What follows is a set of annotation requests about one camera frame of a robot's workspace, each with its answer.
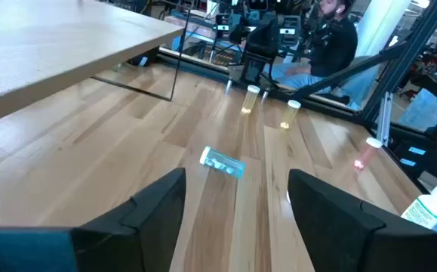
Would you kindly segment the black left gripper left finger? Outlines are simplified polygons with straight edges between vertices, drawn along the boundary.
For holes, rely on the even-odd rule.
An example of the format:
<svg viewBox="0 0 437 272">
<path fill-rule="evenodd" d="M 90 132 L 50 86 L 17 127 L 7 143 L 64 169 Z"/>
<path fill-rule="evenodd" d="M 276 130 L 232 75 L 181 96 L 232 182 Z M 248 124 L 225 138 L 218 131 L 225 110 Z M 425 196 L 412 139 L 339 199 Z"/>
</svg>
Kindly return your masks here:
<svg viewBox="0 0 437 272">
<path fill-rule="evenodd" d="M 79 271 L 168 271 L 183 221 L 186 171 L 176 168 L 72 230 Z"/>
</svg>

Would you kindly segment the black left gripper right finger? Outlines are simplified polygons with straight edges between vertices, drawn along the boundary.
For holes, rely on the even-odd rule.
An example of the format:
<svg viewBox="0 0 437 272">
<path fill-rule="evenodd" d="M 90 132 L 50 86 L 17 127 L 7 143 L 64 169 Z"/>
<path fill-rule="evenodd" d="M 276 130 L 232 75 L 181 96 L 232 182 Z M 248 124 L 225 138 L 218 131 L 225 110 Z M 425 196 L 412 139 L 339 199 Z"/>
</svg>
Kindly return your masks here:
<svg viewBox="0 0 437 272">
<path fill-rule="evenodd" d="M 300 169 L 288 174 L 294 220 L 317 271 L 437 271 L 437 233 Z"/>
</svg>

